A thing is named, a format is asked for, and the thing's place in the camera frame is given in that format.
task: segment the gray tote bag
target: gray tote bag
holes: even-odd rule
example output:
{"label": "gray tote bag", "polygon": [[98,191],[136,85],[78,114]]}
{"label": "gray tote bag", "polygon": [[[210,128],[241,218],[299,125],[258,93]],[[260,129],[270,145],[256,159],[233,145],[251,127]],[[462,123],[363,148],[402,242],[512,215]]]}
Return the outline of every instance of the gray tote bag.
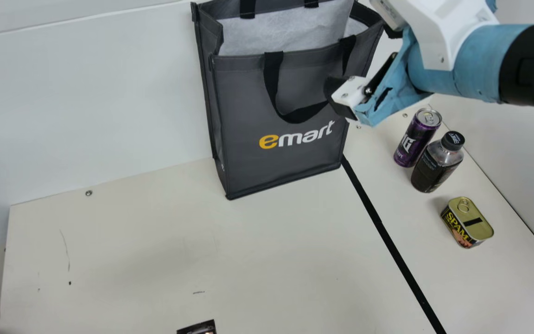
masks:
{"label": "gray tote bag", "polygon": [[353,0],[212,0],[191,10],[226,197],[339,168],[348,123],[324,83],[366,75],[380,16]]}

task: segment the gold can lid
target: gold can lid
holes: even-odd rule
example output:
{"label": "gold can lid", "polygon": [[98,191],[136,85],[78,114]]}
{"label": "gold can lid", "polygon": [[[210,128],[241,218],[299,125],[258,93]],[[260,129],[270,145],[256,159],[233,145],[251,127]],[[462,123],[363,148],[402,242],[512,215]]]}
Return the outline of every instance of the gold can lid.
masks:
{"label": "gold can lid", "polygon": [[473,239],[481,241],[494,236],[494,229],[471,199],[467,197],[451,199],[449,208]]}

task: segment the emart logo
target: emart logo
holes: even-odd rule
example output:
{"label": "emart logo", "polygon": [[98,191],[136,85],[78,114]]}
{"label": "emart logo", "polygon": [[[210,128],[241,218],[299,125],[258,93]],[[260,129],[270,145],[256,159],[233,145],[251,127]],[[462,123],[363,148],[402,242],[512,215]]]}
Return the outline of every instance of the emart logo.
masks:
{"label": "emart logo", "polygon": [[302,133],[293,133],[288,135],[266,135],[265,137],[259,140],[259,146],[263,150],[270,150],[275,147],[283,148],[286,146],[300,145],[306,142],[312,142],[317,139],[321,139],[324,135],[331,135],[333,131],[331,127],[335,124],[334,121],[330,121],[329,125],[325,125],[320,130],[308,131],[305,134]]}

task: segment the purple can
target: purple can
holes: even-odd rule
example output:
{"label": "purple can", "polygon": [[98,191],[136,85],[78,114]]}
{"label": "purple can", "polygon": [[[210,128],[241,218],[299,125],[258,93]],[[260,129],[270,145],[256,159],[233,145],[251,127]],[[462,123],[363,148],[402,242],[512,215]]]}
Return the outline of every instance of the purple can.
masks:
{"label": "purple can", "polygon": [[394,161],[401,167],[415,166],[441,124],[442,116],[436,110],[418,110],[394,153]]}

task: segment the plastic bottle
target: plastic bottle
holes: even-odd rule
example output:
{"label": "plastic bottle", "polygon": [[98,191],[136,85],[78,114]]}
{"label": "plastic bottle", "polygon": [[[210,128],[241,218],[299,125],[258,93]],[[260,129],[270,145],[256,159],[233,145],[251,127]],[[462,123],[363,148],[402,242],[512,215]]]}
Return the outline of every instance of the plastic bottle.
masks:
{"label": "plastic bottle", "polygon": [[463,145],[464,136],[456,131],[449,131],[428,145],[411,175],[415,189],[431,193],[441,186],[463,161]]}

